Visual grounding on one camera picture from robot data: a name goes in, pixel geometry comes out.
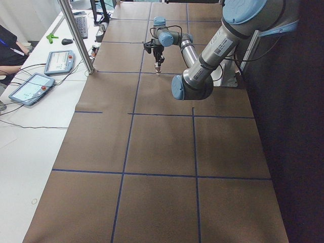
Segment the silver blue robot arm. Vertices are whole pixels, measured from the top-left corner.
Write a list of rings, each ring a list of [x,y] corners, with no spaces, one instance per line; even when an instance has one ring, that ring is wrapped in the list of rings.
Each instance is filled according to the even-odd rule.
[[[152,39],[143,44],[155,57],[155,71],[160,73],[163,51],[179,46],[187,69],[172,80],[172,94],[177,100],[202,100],[213,91],[212,72],[232,49],[256,30],[262,36],[282,35],[295,31],[299,21],[300,1],[224,1],[221,27],[200,55],[197,55],[190,34],[171,31],[166,19],[158,16],[150,29]]]

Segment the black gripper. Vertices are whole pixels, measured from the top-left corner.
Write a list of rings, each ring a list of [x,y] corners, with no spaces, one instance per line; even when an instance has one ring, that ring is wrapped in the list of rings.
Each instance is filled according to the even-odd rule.
[[[155,68],[161,68],[161,64],[164,62],[165,58],[163,56],[164,47],[156,46],[153,47],[153,55],[155,57]]]

